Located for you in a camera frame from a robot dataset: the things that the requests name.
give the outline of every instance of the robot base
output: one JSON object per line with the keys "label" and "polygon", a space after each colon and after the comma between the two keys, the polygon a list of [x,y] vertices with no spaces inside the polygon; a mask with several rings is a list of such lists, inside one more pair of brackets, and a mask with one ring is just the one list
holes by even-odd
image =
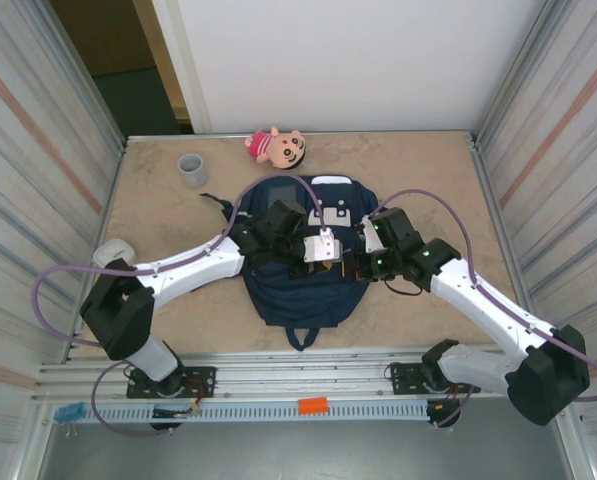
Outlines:
{"label": "robot base", "polygon": [[[392,363],[389,365],[391,386],[394,395],[429,395],[441,393],[465,394],[471,388],[466,383],[449,383],[447,388],[442,390],[433,389],[422,373],[422,363]],[[474,387],[473,393],[480,392],[480,388]]]}
{"label": "robot base", "polygon": [[129,374],[127,398],[211,398],[215,385],[215,367],[181,366],[161,382],[154,382],[134,368]]}

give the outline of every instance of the white wall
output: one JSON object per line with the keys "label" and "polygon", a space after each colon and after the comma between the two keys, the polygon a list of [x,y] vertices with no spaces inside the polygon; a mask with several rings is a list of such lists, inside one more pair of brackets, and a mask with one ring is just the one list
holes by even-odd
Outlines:
{"label": "white wall", "polygon": [[153,1],[199,133],[475,128],[544,3]]}

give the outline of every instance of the doorway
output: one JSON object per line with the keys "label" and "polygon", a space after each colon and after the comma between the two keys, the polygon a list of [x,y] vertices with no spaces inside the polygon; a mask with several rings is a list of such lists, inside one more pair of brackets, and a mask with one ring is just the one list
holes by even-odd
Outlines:
{"label": "doorway", "polygon": [[151,0],[50,0],[123,136],[193,133]]}

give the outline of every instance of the beige table surface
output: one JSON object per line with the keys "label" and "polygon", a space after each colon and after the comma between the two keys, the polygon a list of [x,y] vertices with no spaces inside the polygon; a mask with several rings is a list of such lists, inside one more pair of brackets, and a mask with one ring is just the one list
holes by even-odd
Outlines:
{"label": "beige table surface", "polygon": [[[379,199],[403,188],[441,195],[470,232],[476,269],[513,297],[464,135],[460,132],[366,133],[307,136],[305,163],[297,174],[342,174],[359,180]],[[225,220],[218,204],[199,197],[234,197],[255,178],[272,172],[247,154],[243,138],[131,142],[124,158],[107,239],[122,238],[140,262],[195,247],[219,233]],[[201,189],[187,187],[177,171],[186,153],[200,154],[209,172]],[[428,241],[441,237],[465,251],[460,231],[443,207],[420,196],[394,202],[405,209]],[[412,288],[403,281],[394,286]],[[258,317],[242,279],[214,282],[182,295],[155,313],[152,332],[178,353],[287,350],[284,329]],[[90,332],[85,338],[92,338]],[[354,313],[335,329],[323,329],[314,348],[430,345],[444,338],[464,343],[489,338],[455,308],[428,294],[400,297],[371,285]],[[79,355],[100,355],[79,348]]]}

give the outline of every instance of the orange clip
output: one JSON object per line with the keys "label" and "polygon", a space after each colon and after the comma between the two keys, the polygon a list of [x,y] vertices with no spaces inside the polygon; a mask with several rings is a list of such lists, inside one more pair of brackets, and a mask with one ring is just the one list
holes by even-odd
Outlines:
{"label": "orange clip", "polygon": [[315,415],[316,413],[329,412],[327,397],[303,398],[298,400],[299,415]]}

